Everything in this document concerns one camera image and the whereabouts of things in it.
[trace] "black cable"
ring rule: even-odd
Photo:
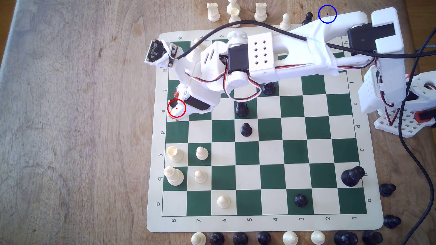
[[[424,50],[425,46],[427,45],[427,43],[430,41],[430,39],[433,37],[433,35],[435,33],[436,33],[436,28],[433,30],[433,32],[429,35],[427,40],[422,45],[421,49],[419,50],[419,54],[422,53],[422,51]],[[412,84],[412,79],[413,79],[413,76],[415,74],[416,66],[418,65],[418,60],[419,60],[419,57],[416,58],[415,63],[413,64],[412,72],[410,73],[409,81],[407,82],[407,85],[406,85],[406,97],[407,97],[407,95],[409,93],[410,85]],[[401,124],[402,124],[402,119],[403,119],[403,112],[404,112],[404,105],[405,105],[405,103],[406,103],[406,99],[404,99],[403,102],[401,103],[400,116],[399,116],[399,121],[398,121],[398,136],[400,138],[401,144],[403,145],[404,149],[407,151],[407,153],[412,157],[412,159],[418,165],[419,169],[422,171],[422,173],[424,174],[425,178],[427,179],[427,182],[429,183],[430,201],[429,201],[429,205],[427,206],[427,209],[424,211],[424,213],[422,214],[421,218],[419,218],[418,222],[415,224],[415,226],[412,227],[412,229],[409,231],[409,233],[406,235],[406,237],[404,237],[401,245],[405,245],[407,243],[407,241],[412,236],[412,234],[416,231],[416,229],[419,227],[419,225],[427,217],[427,215],[429,214],[430,210],[432,209],[433,201],[434,201],[434,197],[435,197],[435,193],[434,193],[434,189],[433,189],[433,183],[432,183],[432,180],[430,179],[429,174],[424,169],[424,167],[421,165],[421,163],[418,161],[418,159],[415,157],[415,155],[413,155],[411,150],[407,147],[407,145],[406,145],[406,143],[404,142],[404,139],[403,139]]]
[[[273,27],[271,25],[268,25],[268,24],[265,24],[262,22],[257,22],[254,20],[240,20],[240,21],[235,21],[235,22],[224,24],[224,25],[212,30],[211,32],[206,34],[202,39],[200,39],[197,43],[195,43],[190,49],[188,49],[183,54],[179,55],[177,57],[177,59],[185,57],[187,54],[189,54],[191,51],[193,51],[198,45],[200,45],[203,41],[208,39],[211,35],[217,33],[218,31],[221,31],[224,28],[230,27],[232,25],[237,25],[237,24],[257,25],[257,26],[265,27],[265,28],[268,28],[270,30],[279,32],[279,33],[284,34],[286,36],[290,36],[290,37],[293,37],[293,38],[296,38],[296,39],[299,39],[302,41],[307,41],[306,37],[303,37],[303,36],[300,36],[300,35],[297,35],[294,33],[290,33],[290,32],[284,31],[282,29],[278,29],[276,27]],[[335,48],[335,49],[339,49],[342,51],[347,51],[347,52],[356,53],[356,54],[363,54],[366,56],[378,57],[378,58],[406,59],[406,58],[417,58],[417,57],[436,55],[436,51],[421,52],[421,53],[414,53],[414,54],[377,54],[377,53],[365,52],[365,51],[361,51],[361,50],[357,50],[357,49],[353,49],[353,48],[348,48],[348,47],[344,47],[344,46],[340,46],[340,45],[336,45],[336,44],[326,43],[326,45],[330,48]]]

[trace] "chess piece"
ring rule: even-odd
[[[224,235],[221,232],[214,232],[209,239],[211,245],[223,245]]]
[[[201,232],[194,233],[191,237],[191,243],[192,245],[205,245],[206,236]]]
[[[212,22],[219,20],[218,3],[207,3],[208,19]]]
[[[365,170],[361,166],[356,166],[353,169],[347,169],[341,174],[341,179],[344,185],[353,187],[359,183],[359,180],[365,175]]]
[[[312,235],[310,235],[310,239],[314,244],[321,245],[326,240],[326,236],[320,231],[314,231],[312,232]]]
[[[183,158],[183,151],[177,149],[175,146],[170,146],[167,149],[168,156],[171,161],[177,163]]]
[[[401,219],[400,217],[388,214],[383,218],[383,224],[387,228],[393,229],[397,227],[399,224],[401,224]]]
[[[291,28],[291,16],[289,14],[283,15],[283,21],[280,22],[280,29],[287,31]]]
[[[269,245],[271,242],[271,235],[267,231],[259,232],[257,235],[257,241],[260,245]]]
[[[394,184],[381,184],[378,187],[380,195],[382,195],[383,197],[389,197],[396,189],[397,187]]]
[[[287,231],[283,234],[282,240],[285,245],[296,245],[298,243],[298,236],[293,231]]]
[[[258,22],[264,22],[266,20],[266,3],[256,3],[254,19]]]
[[[362,234],[362,242],[365,245],[377,245],[382,243],[383,236],[378,231],[364,231]]]
[[[197,151],[195,154],[197,155],[197,158],[200,160],[205,160],[209,156],[208,150],[201,146],[197,147]]]
[[[171,185],[177,186],[183,182],[183,173],[177,168],[167,166],[163,169],[163,174]]]

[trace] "green square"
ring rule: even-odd
[[[167,122],[165,143],[188,143],[188,128],[188,121]]]
[[[298,194],[304,194],[307,197],[307,204],[303,208],[295,205],[295,196]],[[288,199],[288,215],[313,214],[312,189],[287,189],[286,197]]]
[[[257,119],[259,140],[282,140],[282,120],[280,118]]]
[[[259,164],[259,141],[235,142],[236,165]]]
[[[236,190],[236,215],[262,215],[260,190]]]
[[[261,189],[286,189],[285,165],[260,165]]]
[[[210,216],[211,199],[211,191],[188,191],[186,216]]]
[[[304,116],[303,96],[280,96],[282,117]]]
[[[336,163],[359,162],[356,139],[332,139],[333,156]]]
[[[212,142],[235,141],[234,120],[212,120]]]
[[[212,166],[212,190],[236,189],[235,166]]]
[[[245,102],[248,106],[248,115],[246,117],[240,117],[236,114],[236,105],[238,104],[235,101],[235,119],[253,119],[257,118],[257,99],[253,99]]]
[[[197,158],[197,147],[202,146],[209,152],[209,156],[200,160]],[[188,143],[188,166],[210,166],[212,165],[212,143]]]
[[[183,173],[183,182],[177,186],[171,185],[168,182],[167,177],[163,176],[163,191],[186,191],[186,186],[187,186],[187,176],[188,176],[188,167],[174,167],[175,169],[178,169],[180,171],[182,171]]]
[[[350,94],[327,95],[329,116],[352,115]]]
[[[341,214],[366,214],[363,188],[338,188]]]
[[[308,140],[331,138],[328,116],[306,117],[305,120]]]
[[[303,95],[323,95],[326,93],[323,75],[301,77]]]
[[[284,140],[283,153],[286,163],[309,163],[306,140]]]

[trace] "captured chess piece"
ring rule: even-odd
[[[357,235],[348,231],[337,231],[334,234],[334,243],[336,245],[356,245],[359,241]]]
[[[271,235],[267,231],[259,232],[257,235],[257,241],[260,245],[269,245],[271,242]]]
[[[248,236],[244,232],[236,232],[233,235],[233,244],[234,245],[247,245],[248,244]]]
[[[401,224],[401,219],[400,217],[388,214],[383,218],[383,224],[387,228],[393,229],[397,227],[399,224]]]
[[[212,245],[223,245],[224,236],[221,232],[214,232],[209,239]]]
[[[341,174],[341,179],[344,185],[353,187],[359,183],[359,180],[365,175],[365,170],[361,166],[356,166],[353,169],[347,169]]]
[[[362,234],[362,242],[365,245],[377,245],[382,243],[383,236],[378,231],[364,231]]]
[[[396,189],[397,187],[394,184],[381,184],[378,187],[380,195],[382,195],[383,197],[389,197]]]

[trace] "chessboard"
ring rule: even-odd
[[[228,28],[204,42],[227,42],[227,33],[248,35],[270,31],[262,27]],[[186,51],[210,30],[164,33],[164,39]],[[347,37],[330,43],[348,46]],[[332,50],[335,57],[350,53]],[[179,84],[172,70],[157,68],[151,147],[147,228],[152,232],[374,230],[383,224],[382,206],[368,116],[360,109],[360,70],[339,76],[311,75],[276,82],[276,92],[247,102],[249,114],[235,114],[236,102],[225,94],[216,108],[175,121],[167,105]],[[253,86],[231,92],[235,98],[256,92]],[[253,133],[240,133],[249,123]],[[184,153],[180,162],[166,154],[169,146]],[[209,152],[205,160],[196,148]],[[164,167],[179,169],[184,180],[172,186]],[[365,176],[354,187],[341,173],[355,166]],[[207,180],[199,184],[194,173]],[[297,194],[307,196],[299,208]],[[217,199],[230,198],[228,208]]]

